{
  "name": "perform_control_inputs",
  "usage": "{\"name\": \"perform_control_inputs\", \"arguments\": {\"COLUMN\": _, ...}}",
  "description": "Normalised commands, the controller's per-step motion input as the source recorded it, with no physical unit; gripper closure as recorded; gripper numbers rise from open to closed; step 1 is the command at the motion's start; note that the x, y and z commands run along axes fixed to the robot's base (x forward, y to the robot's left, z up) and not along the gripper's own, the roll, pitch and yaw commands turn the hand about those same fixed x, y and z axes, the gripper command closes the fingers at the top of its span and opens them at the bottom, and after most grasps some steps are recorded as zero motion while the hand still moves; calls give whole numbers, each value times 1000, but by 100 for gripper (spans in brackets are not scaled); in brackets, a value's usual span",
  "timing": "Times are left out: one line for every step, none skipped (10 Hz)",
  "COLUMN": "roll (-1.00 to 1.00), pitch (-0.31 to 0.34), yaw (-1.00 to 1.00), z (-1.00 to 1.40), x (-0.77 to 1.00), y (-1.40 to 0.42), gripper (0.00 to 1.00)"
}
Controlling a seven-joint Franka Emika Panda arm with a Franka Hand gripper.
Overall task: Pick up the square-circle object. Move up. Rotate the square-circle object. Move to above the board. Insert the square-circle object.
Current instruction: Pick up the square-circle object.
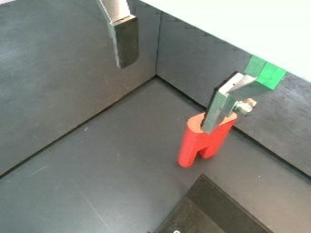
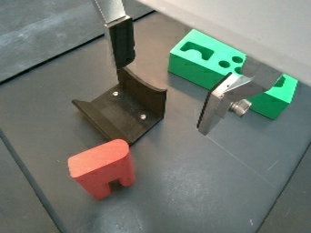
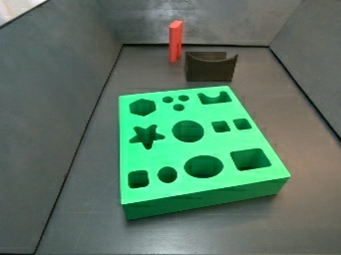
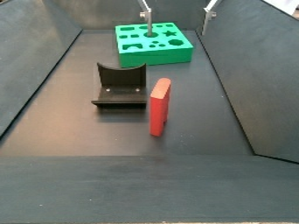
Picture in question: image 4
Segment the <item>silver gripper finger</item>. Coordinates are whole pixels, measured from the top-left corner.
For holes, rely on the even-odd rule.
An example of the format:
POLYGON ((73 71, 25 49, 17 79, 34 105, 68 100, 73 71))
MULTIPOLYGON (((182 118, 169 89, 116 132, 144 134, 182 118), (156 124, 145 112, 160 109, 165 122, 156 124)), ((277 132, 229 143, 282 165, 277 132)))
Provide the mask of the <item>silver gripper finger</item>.
POLYGON ((146 36, 152 36, 152 9, 148 7, 145 0, 137 0, 137 3, 141 7, 140 17, 144 18, 146 22, 146 36))
POLYGON ((218 0, 209 0, 208 5, 202 8, 204 10, 204 20, 200 34, 204 35, 208 27, 208 22, 216 17, 216 12, 212 10, 217 4, 218 0))

